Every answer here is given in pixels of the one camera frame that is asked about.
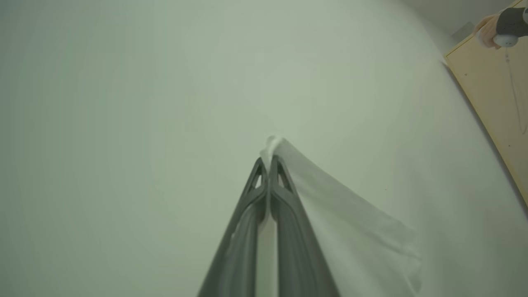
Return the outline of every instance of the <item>white object in hand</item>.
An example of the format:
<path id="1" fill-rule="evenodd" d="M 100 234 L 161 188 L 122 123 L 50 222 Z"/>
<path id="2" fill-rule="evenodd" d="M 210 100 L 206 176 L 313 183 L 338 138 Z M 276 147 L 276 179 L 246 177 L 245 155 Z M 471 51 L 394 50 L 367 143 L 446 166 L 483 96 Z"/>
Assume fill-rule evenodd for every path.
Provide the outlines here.
<path id="1" fill-rule="evenodd" d="M 519 38 L 513 35 L 497 35 L 493 37 L 493 41 L 504 48 L 511 48 L 517 44 L 518 40 Z"/>
<path id="2" fill-rule="evenodd" d="M 477 34 L 476 34 L 476 37 L 477 37 L 477 40 L 478 42 L 483 46 L 483 47 L 487 47 L 484 42 L 482 42 L 482 39 L 480 38 L 480 31 L 482 29 L 478 30 Z M 511 48 L 512 46 L 516 45 L 517 44 L 517 41 L 519 40 L 519 38 L 517 38 L 516 36 L 513 36 L 513 35 L 496 35 L 495 37 L 493 37 L 493 41 L 503 47 L 503 48 Z"/>

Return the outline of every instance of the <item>white surface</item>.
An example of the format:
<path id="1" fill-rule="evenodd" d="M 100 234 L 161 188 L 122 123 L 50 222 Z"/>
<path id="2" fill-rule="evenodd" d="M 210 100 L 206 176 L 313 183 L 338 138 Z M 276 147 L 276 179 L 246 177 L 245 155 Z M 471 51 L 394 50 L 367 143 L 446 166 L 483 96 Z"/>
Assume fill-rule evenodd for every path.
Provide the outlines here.
<path id="1" fill-rule="evenodd" d="M 520 204 L 406 6 L 50 0 L 0 14 L 0 295 L 193 296 L 280 134 L 422 233 L 423 296 L 526 296 Z"/>
<path id="2" fill-rule="evenodd" d="M 478 24 L 487 15 L 499 12 L 514 0 L 403 0 L 430 22 L 451 35 L 467 22 Z"/>
<path id="3" fill-rule="evenodd" d="M 412 229 L 376 209 L 283 138 L 268 138 L 260 155 L 268 171 L 274 155 L 284 160 L 342 296 L 416 296 L 421 257 Z"/>

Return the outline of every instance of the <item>white towel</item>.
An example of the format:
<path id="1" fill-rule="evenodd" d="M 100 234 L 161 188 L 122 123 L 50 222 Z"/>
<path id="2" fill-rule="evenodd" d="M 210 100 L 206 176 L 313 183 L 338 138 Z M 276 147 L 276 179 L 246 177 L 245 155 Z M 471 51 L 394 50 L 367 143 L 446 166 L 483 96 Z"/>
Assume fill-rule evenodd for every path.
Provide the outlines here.
<path id="1" fill-rule="evenodd" d="M 413 230 L 331 177 L 283 138 L 268 138 L 260 155 L 268 170 L 274 155 L 285 161 L 341 296 L 417 295 L 421 258 Z"/>

